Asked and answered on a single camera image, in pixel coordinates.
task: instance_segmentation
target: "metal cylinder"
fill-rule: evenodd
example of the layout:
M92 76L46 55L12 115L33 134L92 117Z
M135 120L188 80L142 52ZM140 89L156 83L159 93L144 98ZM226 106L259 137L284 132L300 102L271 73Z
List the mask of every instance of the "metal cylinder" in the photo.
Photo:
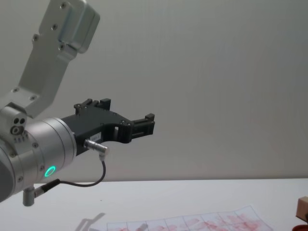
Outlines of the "metal cylinder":
M32 206L34 204L34 186L26 188L23 194L23 204L24 206Z
M104 155L107 155L109 153L109 148L104 146L104 145L101 145L97 142L94 142L94 141L91 141L91 140L85 140L85 143L84 143L84 147L85 148L89 148L89 149L92 149L92 150L95 150L99 153L102 153Z
M76 157L73 132L60 119L36 121L14 139L0 138L0 202L58 172Z

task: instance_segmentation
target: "white wall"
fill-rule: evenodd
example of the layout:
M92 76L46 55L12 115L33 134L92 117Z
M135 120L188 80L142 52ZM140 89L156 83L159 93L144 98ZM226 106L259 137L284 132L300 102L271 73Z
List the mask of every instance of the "white wall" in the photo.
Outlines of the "white wall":
M112 99L154 135L106 143L107 180L308 176L308 1L91 0L101 14L52 107ZM47 0L0 2L0 92L17 83ZM98 179L93 152L56 177Z

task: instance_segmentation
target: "paper sheet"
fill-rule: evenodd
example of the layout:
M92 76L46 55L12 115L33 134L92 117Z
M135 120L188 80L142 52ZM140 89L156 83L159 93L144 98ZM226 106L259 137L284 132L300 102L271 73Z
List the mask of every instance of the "paper sheet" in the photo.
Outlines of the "paper sheet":
M230 211L146 221L93 224L89 231L272 231L251 206Z

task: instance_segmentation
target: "screw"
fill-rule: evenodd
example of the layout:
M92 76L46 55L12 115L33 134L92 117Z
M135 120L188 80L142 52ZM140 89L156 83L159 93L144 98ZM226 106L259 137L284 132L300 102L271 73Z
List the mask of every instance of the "screw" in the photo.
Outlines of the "screw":
M64 9L66 7L66 2L63 2L61 5L60 5L60 9Z
M39 36L37 34L35 34L32 38L32 41L35 42L39 39Z
M18 127L14 127L12 130L12 134L16 135L19 132L19 128Z
M32 147L38 148L38 147L39 147L39 144L38 144L38 143L33 143L33 144L32 144Z
M56 30L57 28L58 28L57 24L53 24L52 27L51 27L52 30Z

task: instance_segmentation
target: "black cable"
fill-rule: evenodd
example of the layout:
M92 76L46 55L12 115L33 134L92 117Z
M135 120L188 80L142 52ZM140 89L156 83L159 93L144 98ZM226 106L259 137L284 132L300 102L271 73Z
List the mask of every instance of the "black cable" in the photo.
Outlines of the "black cable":
M51 181L51 182L49 182L49 183L47 183L47 184L44 184L44 185L42 185L40 188L43 190L43 192L45 193L45 192L47 192L48 190L50 190L50 189L52 189L52 188L54 188L54 187L56 187L58 184L60 184L60 180L59 179L56 179L56 180L53 180L53 181Z
M99 184L105 178L105 175L106 175L106 164L105 164L104 161L102 161L102 165L103 165L103 175L95 183L92 183L92 184L76 184L76 183L73 183L73 182L68 182L68 181L61 180L60 184L69 184L69 185L77 186L77 187L91 187L91 186L97 185L97 184Z

